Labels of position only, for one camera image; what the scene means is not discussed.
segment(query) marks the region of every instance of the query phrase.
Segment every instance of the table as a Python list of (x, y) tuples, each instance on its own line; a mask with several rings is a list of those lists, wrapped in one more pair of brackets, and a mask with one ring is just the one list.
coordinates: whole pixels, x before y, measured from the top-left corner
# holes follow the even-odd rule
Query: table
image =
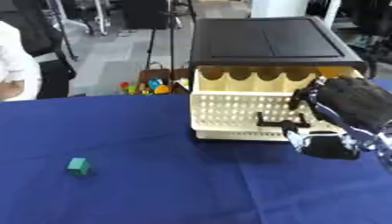
[[(382, 81), (392, 87), (392, 82)], [(0, 105), (0, 223), (390, 223), (392, 176), (286, 143), (191, 138), (186, 95)], [(66, 172), (84, 157), (91, 175)]]

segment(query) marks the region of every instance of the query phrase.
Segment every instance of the small cube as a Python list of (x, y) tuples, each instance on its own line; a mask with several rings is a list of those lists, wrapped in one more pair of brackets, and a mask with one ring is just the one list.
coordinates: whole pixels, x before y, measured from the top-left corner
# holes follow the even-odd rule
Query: small cube
[(74, 175), (86, 176), (90, 170), (90, 163), (84, 157), (75, 157), (69, 162), (67, 169)]

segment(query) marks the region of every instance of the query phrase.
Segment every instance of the person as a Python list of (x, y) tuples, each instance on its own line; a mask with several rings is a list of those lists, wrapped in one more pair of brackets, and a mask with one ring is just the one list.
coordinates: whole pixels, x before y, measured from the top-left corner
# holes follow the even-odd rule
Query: person
[(23, 48), (20, 31), (0, 21), (0, 101), (34, 100), (40, 87), (39, 64)]

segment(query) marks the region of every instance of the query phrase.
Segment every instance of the black cabinet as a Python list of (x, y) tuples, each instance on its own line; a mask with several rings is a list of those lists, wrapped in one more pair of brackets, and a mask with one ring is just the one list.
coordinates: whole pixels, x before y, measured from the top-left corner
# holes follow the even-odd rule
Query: black cabinet
[(123, 0), (123, 16), (127, 29), (166, 29), (167, 0)]

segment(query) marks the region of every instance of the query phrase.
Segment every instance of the colorful toys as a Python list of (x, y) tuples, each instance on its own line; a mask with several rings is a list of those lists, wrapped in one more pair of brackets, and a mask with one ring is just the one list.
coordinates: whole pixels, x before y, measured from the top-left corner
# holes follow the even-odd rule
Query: colorful toys
[(170, 93), (170, 88), (165, 85), (160, 85), (154, 91), (156, 95), (167, 95)]
[(133, 82), (130, 84), (129, 82), (125, 81), (120, 86), (126, 95), (134, 95), (137, 89), (135, 83)]
[(73, 175), (86, 176), (90, 170), (90, 163), (84, 157), (75, 157), (69, 162), (67, 170)]
[(161, 85), (164, 85), (164, 82), (161, 79), (158, 78), (152, 78), (150, 79), (147, 84), (149, 85), (149, 87), (155, 91), (156, 88), (158, 88)]

